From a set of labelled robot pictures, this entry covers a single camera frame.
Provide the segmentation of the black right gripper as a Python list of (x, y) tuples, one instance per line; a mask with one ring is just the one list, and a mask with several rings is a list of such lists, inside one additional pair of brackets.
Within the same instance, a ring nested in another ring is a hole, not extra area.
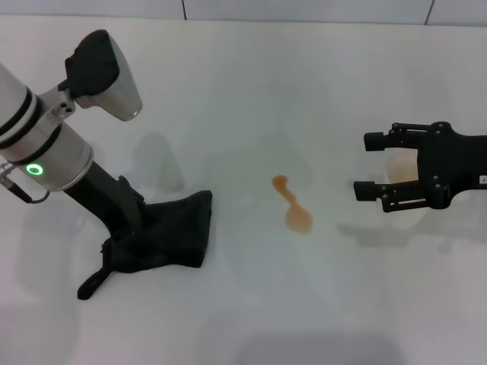
[(388, 133), (365, 133), (364, 146), (366, 151), (418, 150), (419, 180), (353, 183), (359, 202), (380, 200), (384, 212), (445, 209), (461, 192), (486, 189), (486, 137), (461, 135), (448, 122), (393, 123)]

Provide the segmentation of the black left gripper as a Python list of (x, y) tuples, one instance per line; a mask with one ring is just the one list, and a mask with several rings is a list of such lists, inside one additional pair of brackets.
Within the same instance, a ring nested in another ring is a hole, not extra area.
[(97, 217), (112, 237), (120, 238), (142, 229), (144, 197), (124, 176), (114, 179), (96, 162), (64, 193)]

